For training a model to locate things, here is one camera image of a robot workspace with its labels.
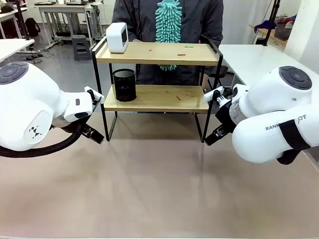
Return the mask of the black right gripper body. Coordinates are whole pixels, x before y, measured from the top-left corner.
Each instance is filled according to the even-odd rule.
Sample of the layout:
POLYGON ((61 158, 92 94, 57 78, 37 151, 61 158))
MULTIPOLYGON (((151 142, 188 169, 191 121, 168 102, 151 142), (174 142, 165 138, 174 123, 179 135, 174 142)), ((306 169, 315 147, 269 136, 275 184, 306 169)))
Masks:
POLYGON ((221 132, 233 132, 236 124, 232 120, 230 116, 230 107, 232 103, 231 101, 224 104, 222 107, 219 108, 215 117, 220 121, 221 125, 217 128, 218 131, 221 132))

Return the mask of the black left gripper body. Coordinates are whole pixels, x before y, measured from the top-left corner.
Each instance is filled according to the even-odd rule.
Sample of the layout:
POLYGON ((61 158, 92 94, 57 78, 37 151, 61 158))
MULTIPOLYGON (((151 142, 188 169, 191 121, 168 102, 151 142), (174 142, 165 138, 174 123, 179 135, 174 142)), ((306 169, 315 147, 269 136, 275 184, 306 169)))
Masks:
POLYGON ((93 137, 95 134, 95 129, 91 126, 87 125, 86 123, 80 123, 81 133, 85 137, 93 137))

